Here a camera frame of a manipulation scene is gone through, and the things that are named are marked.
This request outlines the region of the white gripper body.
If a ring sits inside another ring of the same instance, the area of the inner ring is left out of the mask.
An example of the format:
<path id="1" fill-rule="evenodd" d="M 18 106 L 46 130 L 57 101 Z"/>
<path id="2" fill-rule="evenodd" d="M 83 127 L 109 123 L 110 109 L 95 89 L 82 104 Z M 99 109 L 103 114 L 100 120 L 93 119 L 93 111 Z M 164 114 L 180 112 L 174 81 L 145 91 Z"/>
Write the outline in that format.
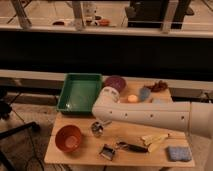
<path id="1" fill-rule="evenodd" d="M 95 137 L 101 137 L 104 128 L 110 124 L 110 121 L 95 121 L 91 125 L 91 131 Z"/>

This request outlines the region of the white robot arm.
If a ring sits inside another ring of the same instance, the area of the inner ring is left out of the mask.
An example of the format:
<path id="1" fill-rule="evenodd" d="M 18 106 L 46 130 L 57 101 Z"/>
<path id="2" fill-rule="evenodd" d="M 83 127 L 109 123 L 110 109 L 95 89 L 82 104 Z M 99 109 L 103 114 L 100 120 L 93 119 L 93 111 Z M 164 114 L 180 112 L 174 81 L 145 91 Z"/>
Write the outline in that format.
<path id="1" fill-rule="evenodd" d="M 213 139 L 213 104 L 200 102 L 119 103 L 120 94 L 104 87 L 92 107 L 101 121 L 119 121 L 189 132 Z"/>

